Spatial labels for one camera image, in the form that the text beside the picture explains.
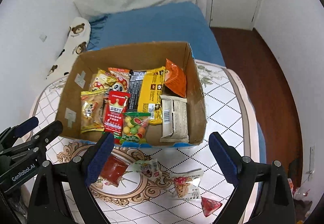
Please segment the dark red brown snack packet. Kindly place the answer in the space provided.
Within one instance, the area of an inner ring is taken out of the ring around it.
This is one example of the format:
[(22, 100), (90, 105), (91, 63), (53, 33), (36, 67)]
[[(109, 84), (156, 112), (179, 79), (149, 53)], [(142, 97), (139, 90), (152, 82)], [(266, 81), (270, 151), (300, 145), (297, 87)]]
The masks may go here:
[(129, 164), (116, 157), (110, 155), (101, 170), (100, 176), (108, 181), (109, 184), (118, 187), (120, 180)]

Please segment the yellow egg cake packet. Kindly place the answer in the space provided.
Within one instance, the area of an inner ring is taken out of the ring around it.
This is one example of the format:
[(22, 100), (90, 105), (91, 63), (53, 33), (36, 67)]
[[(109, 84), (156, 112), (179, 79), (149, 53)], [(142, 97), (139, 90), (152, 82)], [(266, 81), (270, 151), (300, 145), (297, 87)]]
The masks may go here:
[(104, 131), (102, 110), (105, 92), (105, 89), (81, 92), (81, 133)]

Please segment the oat cookie packet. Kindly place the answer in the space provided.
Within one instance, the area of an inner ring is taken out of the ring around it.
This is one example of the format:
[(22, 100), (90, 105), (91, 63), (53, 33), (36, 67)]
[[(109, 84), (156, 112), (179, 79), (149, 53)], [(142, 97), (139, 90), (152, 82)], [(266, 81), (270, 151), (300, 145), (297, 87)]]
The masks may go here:
[(203, 176), (204, 171), (202, 169), (170, 174), (170, 178), (174, 184), (172, 197), (185, 201), (200, 199), (199, 184)]

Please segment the green fruit candy packet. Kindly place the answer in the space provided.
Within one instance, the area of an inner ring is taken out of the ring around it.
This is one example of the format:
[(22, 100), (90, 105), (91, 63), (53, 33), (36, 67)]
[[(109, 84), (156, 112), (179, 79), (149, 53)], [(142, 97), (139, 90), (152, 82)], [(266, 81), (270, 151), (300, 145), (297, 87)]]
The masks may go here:
[(146, 132), (150, 121), (150, 113), (124, 112), (123, 129), (120, 144), (124, 142), (146, 143)]

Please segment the red spicy strip packet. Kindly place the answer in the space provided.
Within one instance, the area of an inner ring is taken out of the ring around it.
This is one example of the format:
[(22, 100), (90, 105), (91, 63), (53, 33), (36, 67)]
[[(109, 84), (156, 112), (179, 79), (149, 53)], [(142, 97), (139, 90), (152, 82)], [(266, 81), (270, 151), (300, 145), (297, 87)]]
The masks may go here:
[(104, 131), (111, 132), (120, 139), (123, 129), (123, 114), (131, 94), (123, 91), (109, 91), (104, 95), (103, 125)]

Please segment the white wafer packet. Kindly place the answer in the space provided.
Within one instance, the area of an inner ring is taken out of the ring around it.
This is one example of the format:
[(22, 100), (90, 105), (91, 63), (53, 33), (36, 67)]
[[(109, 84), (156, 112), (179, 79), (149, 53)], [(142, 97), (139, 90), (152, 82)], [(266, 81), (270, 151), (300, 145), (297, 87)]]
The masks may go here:
[(160, 142), (188, 143), (187, 99), (161, 95), (163, 109), (162, 136)]

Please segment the orange snack packet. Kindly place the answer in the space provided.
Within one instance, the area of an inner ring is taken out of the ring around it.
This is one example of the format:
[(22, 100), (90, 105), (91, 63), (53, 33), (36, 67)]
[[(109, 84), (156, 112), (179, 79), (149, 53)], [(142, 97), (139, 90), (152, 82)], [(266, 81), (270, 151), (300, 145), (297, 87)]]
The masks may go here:
[(182, 98), (186, 98), (186, 75), (180, 67), (169, 59), (166, 59), (164, 84), (173, 93)]
[(89, 85), (90, 91), (107, 90), (117, 82), (117, 78), (103, 69), (98, 68), (96, 74), (93, 74)]

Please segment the yellow snack bar packet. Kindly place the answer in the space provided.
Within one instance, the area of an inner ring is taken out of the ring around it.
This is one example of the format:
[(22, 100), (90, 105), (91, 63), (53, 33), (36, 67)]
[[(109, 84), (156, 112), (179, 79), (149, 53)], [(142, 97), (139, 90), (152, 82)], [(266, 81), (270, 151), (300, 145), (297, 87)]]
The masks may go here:
[(160, 125), (163, 122), (161, 95), (165, 81), (165, 67), (146, 71), (142, 80), (137, 111), (149, 113), (149, 123)]

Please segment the black snack bar packet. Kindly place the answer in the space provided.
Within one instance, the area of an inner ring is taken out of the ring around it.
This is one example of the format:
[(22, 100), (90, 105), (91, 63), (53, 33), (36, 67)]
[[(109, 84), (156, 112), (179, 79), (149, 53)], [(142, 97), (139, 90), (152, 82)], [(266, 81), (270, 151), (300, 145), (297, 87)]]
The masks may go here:
[(143, 83), (143, 79), (146, 75), (146, 71), (134, 71), (130, 70), (130, 82), (128, 93), (131, 95), (128, 100), (128, 111), (137, 111), (138, 108), (138, 100), (140, 97), (141, 87)]

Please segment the panda snack packet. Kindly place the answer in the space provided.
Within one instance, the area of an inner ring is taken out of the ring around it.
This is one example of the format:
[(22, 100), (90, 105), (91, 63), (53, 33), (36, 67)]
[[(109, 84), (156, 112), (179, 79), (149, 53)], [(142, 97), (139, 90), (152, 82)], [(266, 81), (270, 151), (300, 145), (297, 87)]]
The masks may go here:
[(115, 76), (117, 81), (113, 84), (113, 91), (128, 92), (130, 84), (130, 70), (122, 68), (109, 67), (108, 71)]

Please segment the white patterned bed mat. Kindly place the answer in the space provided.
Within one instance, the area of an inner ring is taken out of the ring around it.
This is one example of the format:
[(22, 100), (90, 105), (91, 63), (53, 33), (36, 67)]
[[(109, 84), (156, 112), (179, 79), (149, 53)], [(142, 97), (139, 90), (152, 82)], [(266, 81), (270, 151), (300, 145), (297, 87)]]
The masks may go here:
[(157, 160), (162, 175), (151, 181), (129, 167), (118, 186), (104, 178), (92, 184), (90, 190), (111, 223), (212, 223), (218, 211), (205, 216), (200, 201), (175, 199), (170, 175), (202, 169), (201, 195), (226, 204), (233, 186), (225, 180), (209, 149), (208, 139), (213, 132), (240, 155), (256, 162), (262, 160), (255, 112), (240, 77), (230, 69), (203, 61), (197, 61), (197, 68), (207, 117), (202, 142), (178, 148), (115, 148), (113, 154), (128, 165)]

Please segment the red triangular snack packet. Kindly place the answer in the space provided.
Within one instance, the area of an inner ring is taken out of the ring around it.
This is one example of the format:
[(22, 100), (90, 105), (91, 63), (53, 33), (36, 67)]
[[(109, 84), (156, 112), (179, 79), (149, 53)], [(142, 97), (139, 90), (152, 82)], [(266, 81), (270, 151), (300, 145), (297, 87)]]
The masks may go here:
[(210, 198), (201, 197), (201, 207), (204, 216), (208, 217), (211, 214), (213, 214), (216, 210), (218, 210), (220, 207), (222, 207), (222, 203)]

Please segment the pale green small snack packet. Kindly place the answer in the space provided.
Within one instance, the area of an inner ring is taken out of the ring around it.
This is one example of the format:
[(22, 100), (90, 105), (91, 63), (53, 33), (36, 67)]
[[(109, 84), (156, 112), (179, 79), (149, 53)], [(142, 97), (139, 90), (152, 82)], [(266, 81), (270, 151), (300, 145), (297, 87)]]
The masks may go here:
[(149, 180), (155, 181), (162, 176), (157, 159), (135, 161), (127, 172), (138, 172)]

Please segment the bear print bolster pillow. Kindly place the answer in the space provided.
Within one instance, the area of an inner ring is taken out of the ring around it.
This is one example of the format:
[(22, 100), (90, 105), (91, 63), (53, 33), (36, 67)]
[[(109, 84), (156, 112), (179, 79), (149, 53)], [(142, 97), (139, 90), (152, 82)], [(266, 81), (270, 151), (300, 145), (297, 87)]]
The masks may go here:
[(69, 28), (66, 43), (50, 68), (46, 77), (47, 80), (55, 81), (69, 74), (78, 56), (86, 51), (90, 33), (91, 26), (88, 20), (81, 17), (74, 18)]

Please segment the wall power socket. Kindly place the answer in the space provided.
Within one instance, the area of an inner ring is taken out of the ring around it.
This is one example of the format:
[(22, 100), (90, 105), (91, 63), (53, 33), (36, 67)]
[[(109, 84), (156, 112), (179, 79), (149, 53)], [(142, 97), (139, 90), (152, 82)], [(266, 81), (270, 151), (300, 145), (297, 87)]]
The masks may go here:
[(41, 35), (39, 36), (39, 39), (44, 43), (44, 42), (46, 41), (46, 39), (47, 39), (47, 35), (45, 35), (45, 34), (41, 34)]

